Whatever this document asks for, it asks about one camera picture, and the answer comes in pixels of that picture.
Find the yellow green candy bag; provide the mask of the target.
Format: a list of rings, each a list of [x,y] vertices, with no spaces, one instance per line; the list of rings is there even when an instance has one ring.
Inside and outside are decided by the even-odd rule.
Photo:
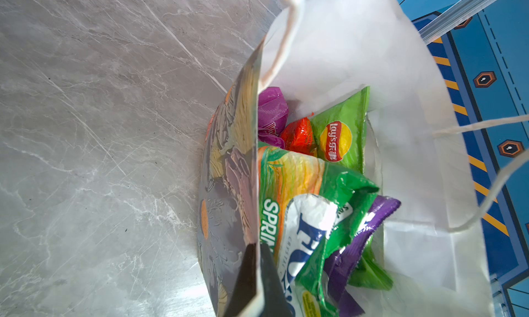
[[[337,316],[325,261],[352,243],[379,188],[363,174],[260,143],[260,240],[293,316]]]

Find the green Lays chips bag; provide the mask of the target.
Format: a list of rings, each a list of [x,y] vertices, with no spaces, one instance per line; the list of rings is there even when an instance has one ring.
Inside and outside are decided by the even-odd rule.
[[[370,89],[366,87],[312,118],[311,126],[320,158],[360,174],[364,172],[369,95]],[[379,195],[378,190],[378,187],[369,186],[366,180],[361,188],[354,191],[351,200],[340,212],[327,245],[326,254],[329,257],[352,243],[356,227],[360,224],[356,217],[368,211]]]

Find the magenta grape candy bag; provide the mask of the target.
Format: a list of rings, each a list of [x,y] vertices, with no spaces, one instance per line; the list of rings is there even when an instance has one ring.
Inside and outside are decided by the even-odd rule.
[[[289,107],[279,87],[269,87],[258,96],[258,139],[285,148],[280,134],[286,128]]]

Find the small red snack packet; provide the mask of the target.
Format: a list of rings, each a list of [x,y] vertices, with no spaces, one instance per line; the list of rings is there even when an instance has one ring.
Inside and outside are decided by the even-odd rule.
[[[305,117],[290,123],[280,134],[285,150],[317,156],[317,145],[310,120]]]

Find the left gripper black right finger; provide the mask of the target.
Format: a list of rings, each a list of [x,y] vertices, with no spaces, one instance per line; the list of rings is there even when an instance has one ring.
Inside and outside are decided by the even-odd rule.
[[[289,304],[285,299],[282,285],[274,264],[273,255],[266,243],[260,244],[261,279],[264,289],[263,317],[292,317]]]

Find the floral white paper bag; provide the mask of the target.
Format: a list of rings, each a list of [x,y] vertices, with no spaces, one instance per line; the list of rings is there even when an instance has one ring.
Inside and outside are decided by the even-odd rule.
[[[241,70],[210,121],[199,200],[199,261],[217,316],[224,316],[246,247],[256,244],[256,295],[238,316],[261,316],[258,238],[258,94],[280,86],[293,119],[370,87],[374,175],[402,201],[383,227],[386,295],[355,292],[370,316],[493,316],[481,219],[515,157],[477,201],[464,132],[521,121],[460,126],[448,88],[419,30],[396,0],[285,0],[289,6]]]

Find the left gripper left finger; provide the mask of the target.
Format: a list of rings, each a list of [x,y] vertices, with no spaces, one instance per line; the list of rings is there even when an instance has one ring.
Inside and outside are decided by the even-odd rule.
[[[224,316],[238,316],[256,295],[256,244],[246,247],[236,285]]]

